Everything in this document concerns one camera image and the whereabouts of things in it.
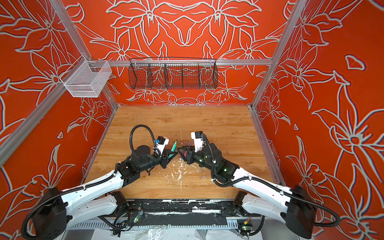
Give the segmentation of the green pen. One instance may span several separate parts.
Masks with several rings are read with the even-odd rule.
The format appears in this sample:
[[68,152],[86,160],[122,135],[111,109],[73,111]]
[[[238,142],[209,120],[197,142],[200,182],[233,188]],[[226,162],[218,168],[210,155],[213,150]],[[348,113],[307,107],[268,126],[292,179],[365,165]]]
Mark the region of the green pen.
[[175,141],[171,149],[172,152],[176,150],[177,144],[178,144],[178,141]]

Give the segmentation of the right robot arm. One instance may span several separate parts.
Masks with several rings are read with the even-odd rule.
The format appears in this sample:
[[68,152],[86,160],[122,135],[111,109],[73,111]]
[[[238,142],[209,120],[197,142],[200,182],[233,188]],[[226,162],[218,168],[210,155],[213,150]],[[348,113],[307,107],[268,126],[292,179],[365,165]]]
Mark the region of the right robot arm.
[[210,170],[212,182],[220,188],[240,189],[234,204],[246,213],[280,221],[304,239],[312,237],[314,227],[331,228],[341,224],[335,211],[315,203],[304,188],[281,186],[249,173],[226,160],[203,132],[192,132],[191,137],[193,146],[178,148],[183,161]]

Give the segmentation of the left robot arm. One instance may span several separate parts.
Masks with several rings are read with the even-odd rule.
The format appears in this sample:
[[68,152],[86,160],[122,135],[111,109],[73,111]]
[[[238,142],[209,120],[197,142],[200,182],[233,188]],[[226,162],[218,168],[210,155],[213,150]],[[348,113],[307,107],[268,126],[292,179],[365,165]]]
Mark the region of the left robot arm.
[[106,175],[67,190],[59,191],[56,187],[48,190],[23,221],[22,237],[26,240],[53,239],[74,222],[75,210],[97,197],[130,185],[142,172],[149,174],[156,166],[165,169],[178,154],[166,149],[168,143],[168,138],[159,136],[152,138],[152,147],[141,145],[135,149],[130,142],[131,155]]

